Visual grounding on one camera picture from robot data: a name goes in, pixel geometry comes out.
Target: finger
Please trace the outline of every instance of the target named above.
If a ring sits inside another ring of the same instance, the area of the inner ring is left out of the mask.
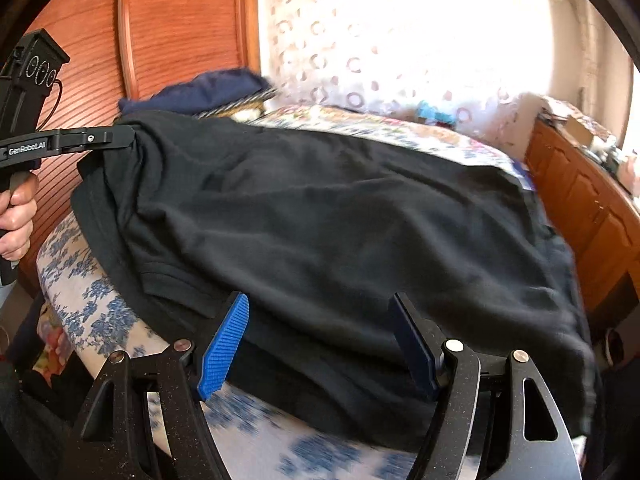
[[[21,228],[10,231],[0,238],[0,254],[2,254],[2,257],[4,258],[6,254],[13,253],[20,249],[29,241],[32,232],[33,222],[28,222]]]
[[[7,231],[20,229],[33,219],[37,209],[38,205],[35,200],[7,209],[0,215],[0,229]]]
[[[40,181],[36,174],[30,173],[27,180],[18,186],[11,196],[12,205],[27,204],[36,196]]]
[[[11,253],[3,254],[2,257],[5,260],[8,260],[10,262],[17,262],[18,260],[21,260],[24,257],[24,255],[29,251],[30,247],[31,247],[31,241],[27,240],[27,243],[25,243],[21,248]]]
[[[11,198],[11,191],[8,189],[0,193],[0,211],[4,213],[9,206],[9,199]]]

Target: black gripper frame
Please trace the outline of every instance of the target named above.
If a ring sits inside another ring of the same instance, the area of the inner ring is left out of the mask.
[[[32,134],[0,139],[0,192],[10,188],[14,173],[37,170],[43,158],[87,150],[126,148],[134,139],[131,126],[98,126],[69,130],[46,130]],[[6,234],[0,229],[0,237]],[[0,285],[18,278],[16,262],[0,258]]]
[[[507,358],[476,353],[445,338],[404,294],[393,295],[389,313],[414,381],[437,401],[407,480],[459,477],[479,392],[491,395],[479,480],[580,480],[558,407],[525,352]],[[213,333],[197,340],[210,340]],[[58,478],[230,480],[192,387],[195,346],[181,340],[153,356],[112,354],[85,400]],[[147,392],[160,394],[172,453],[167,477],[152,441]]]

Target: sheer curtain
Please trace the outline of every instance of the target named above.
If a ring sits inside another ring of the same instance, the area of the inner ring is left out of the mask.
[[[427,101],[482,136],[501,105],[548,93],[549,0],[260,0],[262,69],[276,106],[412,118]],[[515,111],[510,109],[510,116]]]
[[[640,153],[640,73],[634,67],[634,87],[631,97],[631,110],[626,125],[625,142],[622,150],[625,153]]]

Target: wooden drawer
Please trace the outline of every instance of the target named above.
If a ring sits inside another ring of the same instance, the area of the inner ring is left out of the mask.
[[[545,139],[548,140],[545,145],[548,162],[544,165],[544,174],[540,177],[538,194],[551,223],[562,232],[561,225],[567,218],[565,200],[576,173],[576,166],[571,157],[574,147],[551,129],[545,134]]]
[[[578,150],[570,153],[570,160],[574,171],[558,211],[556,227],[578,260],[604,220],[610,189],[602,170],[585,160]]]
[[[635,261],[640,251],[640,219],[619,189],[610,189],[596,229],[577,259],[584,306],[594,310]]]
[[[525,163],[529,168],[529,173],[536,184],[542,183],[546,171],[546,165],[549,161],[549,151],[551,150],[549,128],[539,121],[536,122],[527,153],[525,154]]]

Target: box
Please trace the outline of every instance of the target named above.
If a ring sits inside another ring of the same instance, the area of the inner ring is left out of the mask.
[[[588,119],[589,118],[583,116],[578,120],[573,116],[569,116],[566,124],[564,125],[565,131],[587,148],[591,146],[591,141],[593,141],[593,137],[595,135],[595,133],[588,127]]]

